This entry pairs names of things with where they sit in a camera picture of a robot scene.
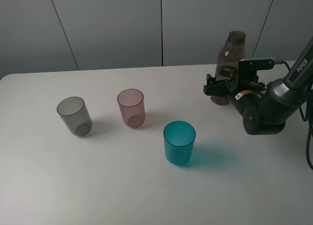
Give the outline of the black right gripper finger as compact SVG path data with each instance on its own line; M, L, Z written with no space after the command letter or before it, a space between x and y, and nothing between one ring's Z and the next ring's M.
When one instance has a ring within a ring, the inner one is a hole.
M222 80L217 80L216 77L211 76L210 74L206 75L206 85L207 86L219 86L220 84L224 85L225 83L228 82L228 78L222 79Z
M203 92L207 96L229 97L231 92L225 83L208 84L203 86Z

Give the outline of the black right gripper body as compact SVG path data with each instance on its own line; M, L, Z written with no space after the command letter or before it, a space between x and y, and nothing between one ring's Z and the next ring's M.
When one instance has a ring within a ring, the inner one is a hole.
M229 92L229 100L240 115L243 115L246 109L256 107L259 100L266 91L266 85L259 82L259 76L254 78L236 78L230 79L226 83Z

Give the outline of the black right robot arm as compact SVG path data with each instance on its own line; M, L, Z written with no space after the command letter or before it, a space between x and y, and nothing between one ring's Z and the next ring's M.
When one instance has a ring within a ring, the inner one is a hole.
M234 75L218 81L206 76L203 92L229 100L243 118L249 135L280 133L286 120L313 94L313 42L305 49L284 78L265 85L257 72L271 70L282 60L273 58L242 59L232 67Z

